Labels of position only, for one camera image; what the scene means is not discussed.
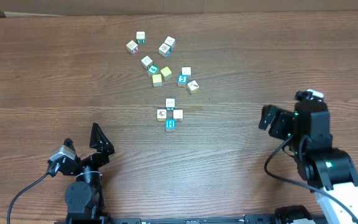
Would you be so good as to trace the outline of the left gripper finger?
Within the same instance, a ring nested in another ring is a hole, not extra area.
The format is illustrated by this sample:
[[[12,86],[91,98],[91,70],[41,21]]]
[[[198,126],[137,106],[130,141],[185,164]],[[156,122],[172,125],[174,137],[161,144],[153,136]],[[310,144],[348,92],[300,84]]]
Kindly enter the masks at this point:
[[[72,151],[75,150],[75,147],[73,145],[73,141],[70,138],[66,138],[63,143],[66,147],[70,148]]]
[[[93,123],[89,147],[95,149],[97,152],[102,153],[105,156],[110,156],[111,154],[114,154],[113,144],[104,135],[98,123]]]

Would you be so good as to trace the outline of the block with yellow side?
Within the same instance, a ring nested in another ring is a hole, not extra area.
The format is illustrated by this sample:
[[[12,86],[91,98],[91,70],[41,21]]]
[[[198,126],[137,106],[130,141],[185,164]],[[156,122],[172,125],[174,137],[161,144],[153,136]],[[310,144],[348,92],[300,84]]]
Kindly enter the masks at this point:
[[[167,110],[158,109],[157,110],[157,121],[165,121],[167,119]]]

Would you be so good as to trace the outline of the wooden block green side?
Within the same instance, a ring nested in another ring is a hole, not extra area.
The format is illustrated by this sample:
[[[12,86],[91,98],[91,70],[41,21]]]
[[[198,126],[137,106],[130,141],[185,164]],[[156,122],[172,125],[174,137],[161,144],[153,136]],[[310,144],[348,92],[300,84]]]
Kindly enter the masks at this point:
[[[175,109],[175,99],[167,98],[165,106],[167,111],[173,111]]]

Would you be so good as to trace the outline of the wooden block red drawing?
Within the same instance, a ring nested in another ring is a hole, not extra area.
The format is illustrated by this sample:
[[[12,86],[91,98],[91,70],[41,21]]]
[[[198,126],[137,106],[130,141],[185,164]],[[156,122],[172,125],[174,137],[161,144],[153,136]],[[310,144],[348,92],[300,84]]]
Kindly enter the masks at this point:
[[[183,110],[173,110],[173,119],[175,121],[183,121]]]

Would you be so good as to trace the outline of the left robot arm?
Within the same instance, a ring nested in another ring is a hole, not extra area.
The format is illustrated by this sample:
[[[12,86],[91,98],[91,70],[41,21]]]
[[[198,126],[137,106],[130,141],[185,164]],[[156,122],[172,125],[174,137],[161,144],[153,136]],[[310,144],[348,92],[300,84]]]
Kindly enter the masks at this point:
[[[80,159],[73,148],[73,141],[66,139],[62,146],[63,155],[58,159],[58,171],[75,177],[65,192],[68,206],[66,223],[112,223],[111,215],[104,211],[106,206],[99,169],[109,163],[114,146],[98,123],[93,123],[89,147],[96,152]]]

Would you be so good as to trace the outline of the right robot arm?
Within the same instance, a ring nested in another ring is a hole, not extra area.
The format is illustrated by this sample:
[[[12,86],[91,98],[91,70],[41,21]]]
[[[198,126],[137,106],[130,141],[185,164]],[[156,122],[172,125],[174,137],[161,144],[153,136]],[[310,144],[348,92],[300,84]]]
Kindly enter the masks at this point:
[[[269,176],[310,190],[328,223],[358,223],[358,173],[350,155],[333,147],[323,100],[298,101],[293,111],[265,105],[259,128],[283,140],[280,149],[290,148],[302,181]]]

